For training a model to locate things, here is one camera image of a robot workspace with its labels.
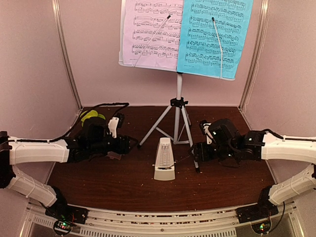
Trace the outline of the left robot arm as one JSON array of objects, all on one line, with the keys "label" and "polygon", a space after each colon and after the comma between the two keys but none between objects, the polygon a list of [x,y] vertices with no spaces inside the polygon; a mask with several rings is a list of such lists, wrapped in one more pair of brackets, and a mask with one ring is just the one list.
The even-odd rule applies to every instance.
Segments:
[{"label": "left robot arm", "polygon": [[58,188],[45,185],[17,168],[21,163],[58,162],[76,163],[94,155],[115,153],[128,154],[132,148],[130,136],[119,135],[119,116],[106,121],[100,117],[86,119],[82,128],[74,136],[55,140],[22,139],[0,133],[0,187],[11,189],[39,201],[60,219],[71,215],[71,208]]}]

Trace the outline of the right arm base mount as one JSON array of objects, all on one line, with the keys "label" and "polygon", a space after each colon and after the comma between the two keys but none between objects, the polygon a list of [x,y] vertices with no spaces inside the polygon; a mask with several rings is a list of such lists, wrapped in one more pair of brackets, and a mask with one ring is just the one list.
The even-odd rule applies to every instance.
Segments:
[{"label": "right arm base mount", "polygon": [[253,231],[259,235],[267,235],[273,229],[271,217],[278,214],[278,207],[269,201],[272,186],[264,188],[256,204],[236,209],[240,224],[251,222]]}]

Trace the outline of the blue sheet music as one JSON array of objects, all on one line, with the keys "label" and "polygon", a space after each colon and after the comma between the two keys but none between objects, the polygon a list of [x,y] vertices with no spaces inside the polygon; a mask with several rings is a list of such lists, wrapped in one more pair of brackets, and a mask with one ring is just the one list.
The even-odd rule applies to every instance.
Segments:
[{"label": "blue sheet music", "polygon": [[235,80],[253,1],[184,1],[177,71]]}]

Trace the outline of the purple sheet music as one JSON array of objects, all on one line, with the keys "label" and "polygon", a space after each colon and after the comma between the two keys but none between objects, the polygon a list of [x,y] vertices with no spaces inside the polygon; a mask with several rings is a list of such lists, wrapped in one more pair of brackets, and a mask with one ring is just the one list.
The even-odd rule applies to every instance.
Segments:
[{"label": "purple sheet music", "polygon": [[123,0],[118,63],[176,71],[184,1]]}]

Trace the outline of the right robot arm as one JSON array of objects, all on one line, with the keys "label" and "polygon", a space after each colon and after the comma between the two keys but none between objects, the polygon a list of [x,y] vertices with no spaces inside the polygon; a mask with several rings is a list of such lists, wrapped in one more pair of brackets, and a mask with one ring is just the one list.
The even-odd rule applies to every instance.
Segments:
[{"label": "right robot arm", "polygon": [[232,158],[239,164],[243,160],[294,160],[309,165],[298,174],[261,191],[253,214],[265,217],[272,205],[305,193],[316,187],[316,139],[314,137],[293,137],[279,135],[270,129],[250,130],[240,134],[233,122],[227,118],[213,123],[201,121],[200,129],[206,136],[205,142],[195,143],[191,152],[195,162]]}]

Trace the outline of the white metronome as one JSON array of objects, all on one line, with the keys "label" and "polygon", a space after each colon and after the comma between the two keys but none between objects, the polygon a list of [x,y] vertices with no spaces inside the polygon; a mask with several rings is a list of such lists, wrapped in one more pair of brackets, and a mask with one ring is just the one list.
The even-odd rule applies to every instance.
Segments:
[{"label": "white metronome", "polygon": [[174,167],[174,157],[171,146],[171,139],[168,137],[162,137],[159,140],[157,152],[156,152],[156,162],[155,162],[155,172],[154,180],[158,181],[171,181],[175,179],[175,167]]}]

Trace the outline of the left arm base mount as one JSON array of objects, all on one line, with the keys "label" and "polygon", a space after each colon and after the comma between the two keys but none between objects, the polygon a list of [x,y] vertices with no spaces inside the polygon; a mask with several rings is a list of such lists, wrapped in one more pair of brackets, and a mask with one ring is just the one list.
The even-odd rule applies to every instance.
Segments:
[{"label": "left arm base mount", "polygon": [[52,187],[56,193],[57,200],[52,206],[45,206],[45,214],[56,219],[53,230],[57,235],[69,234],[77,224],[85,224],[88,216],[88,209],[68,205],[66,198],[57,187]]}]

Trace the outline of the clear metronome front cover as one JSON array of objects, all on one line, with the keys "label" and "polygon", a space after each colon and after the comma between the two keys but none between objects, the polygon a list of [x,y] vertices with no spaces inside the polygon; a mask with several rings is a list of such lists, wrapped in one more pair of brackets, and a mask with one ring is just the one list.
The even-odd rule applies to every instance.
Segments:
[{"label": "clear metronome front cover", "polygon": [[110,158],[110,159],[117,159],[117,160],[121,160],[122,155],[121,154],[117,154],[115,152],[108,152],[106,157]]}]

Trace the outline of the white music stand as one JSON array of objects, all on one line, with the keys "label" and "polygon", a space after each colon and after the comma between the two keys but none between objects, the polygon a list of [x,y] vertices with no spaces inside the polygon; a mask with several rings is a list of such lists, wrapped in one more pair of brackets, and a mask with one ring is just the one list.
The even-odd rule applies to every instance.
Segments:
[{"label": "white music stand", "polygon": [[174,99],[170,101],[169,106],[166,111],[169,112],[170,109],[175,109],[175,124],[174,124],[174,134],[170,136],[165,134],[164,137],[171,139],[171,146],[174,144],[180,144],[180,137],[183,131],[189,131],[191,122],[186,111],[187,101],[185,101],[181,95],[182,93],[182,78],[186,73],[180,73],[177,70],[174,71],[177,76],[177,95]]}]

